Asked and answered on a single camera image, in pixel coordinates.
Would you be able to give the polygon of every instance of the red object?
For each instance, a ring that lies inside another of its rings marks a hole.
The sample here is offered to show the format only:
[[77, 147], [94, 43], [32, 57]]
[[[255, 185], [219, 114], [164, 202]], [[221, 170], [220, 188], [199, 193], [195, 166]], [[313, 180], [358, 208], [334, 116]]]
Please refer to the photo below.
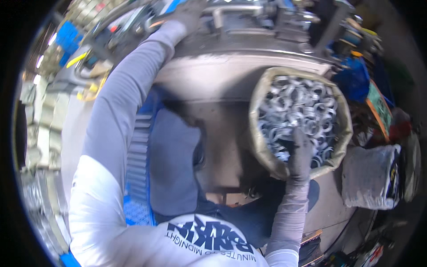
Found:
[[112, 27], [111, 27], [111, 29], [110, 29], [110, 32], [115, 32], [115, 31], [117, 31], [117, 28], [118, 28], [118, 27], [117, 27], [117, 26], [115, 26], [115, 25], [114, 25], [114, 26], [112, 26]]
[[[389, 129], [389, 138], [392, 143], [396, 143], [399, 140], [408, 137], [412, 131], [412, 124], [410, 121], [402, 122], [398, 125], [391, 125]], [[381, 131], [374, 129], [374, 137], [377, 139], [382, 139], [383, 135]]]
[[95, 6], [95, 10], [99, 12], [99, 11], [101, 11], [104, 7], [105, 7], [105, 4], [104, 4], [104, 3], [99, 3], [99, 4], [97, 4], [97, 5]]

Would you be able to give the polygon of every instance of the light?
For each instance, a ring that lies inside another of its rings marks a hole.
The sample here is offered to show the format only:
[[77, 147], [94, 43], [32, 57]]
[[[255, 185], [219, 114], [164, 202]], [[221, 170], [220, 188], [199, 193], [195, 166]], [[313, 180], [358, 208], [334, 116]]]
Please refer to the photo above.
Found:
[[47, 43], [47, 45], [51, 46], [53, 44], [53, 42], [56, 39], [56, 33], [54, 35], [52, 35], [52, 37], [50, 38], [49, 42]]
[[40, 65], [41, 65], [41, 62], [43, 61], [43, 58], [44, 58], [44, 55], [41, 55], [40, 58], [37, 61], [36, 66], [35, 66], [36, 68], [40, 68]]
[[35, 85], [37, 85], [37, 84], [40, 82], [40, 79], [41, 79], [41, 76], [37, 74], [37, 75], [34, 77], [34, 81], [33, 81], [33, 83], [34, 83]]

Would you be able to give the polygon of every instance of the gray long sleeve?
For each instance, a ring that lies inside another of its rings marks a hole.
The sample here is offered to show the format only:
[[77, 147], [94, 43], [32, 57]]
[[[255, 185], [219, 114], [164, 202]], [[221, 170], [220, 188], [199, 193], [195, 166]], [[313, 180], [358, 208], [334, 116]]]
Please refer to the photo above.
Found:
[[105, 166], [124, 190], [127, 150], [136, 113], [161, 66], [186, 35], [183, 24], [168, 21], [112, 71], [94, 103], [83, 155]]
[[305, 185], [287, 183], [286, 193], [274, 217], [266, 255], [280, 249], [299, 252], [308, 210], [308, 189], [309, 183]]

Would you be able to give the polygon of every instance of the yellow handle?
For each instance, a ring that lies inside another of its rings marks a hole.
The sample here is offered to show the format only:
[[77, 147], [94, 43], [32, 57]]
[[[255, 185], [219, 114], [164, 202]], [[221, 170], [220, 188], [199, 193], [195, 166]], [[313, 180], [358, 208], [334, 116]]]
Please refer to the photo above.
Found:
[[72, 59], [70, 62], [68, 62], [67, 64], [67, 68], [73, 66], [74, 64], [76, 64], [77, 62], [79, 62], [80, 60], [84, 59], [85, 56], [87, 55], [87, 52], [84, 52], [83, 54], [79, 55], [78, 57], [76, 57], [75, 59]]

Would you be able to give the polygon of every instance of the blue plastic mat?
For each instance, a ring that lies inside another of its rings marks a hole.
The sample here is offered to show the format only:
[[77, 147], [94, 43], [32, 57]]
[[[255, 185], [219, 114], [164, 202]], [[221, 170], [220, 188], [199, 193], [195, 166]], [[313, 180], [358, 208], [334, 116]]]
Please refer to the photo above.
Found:
[[157, 112], [164, 106], [152, 89], [137, 113], [128, 151], [123, 211], [128, 225], [156, 225], [150, 206], [149, 137]]

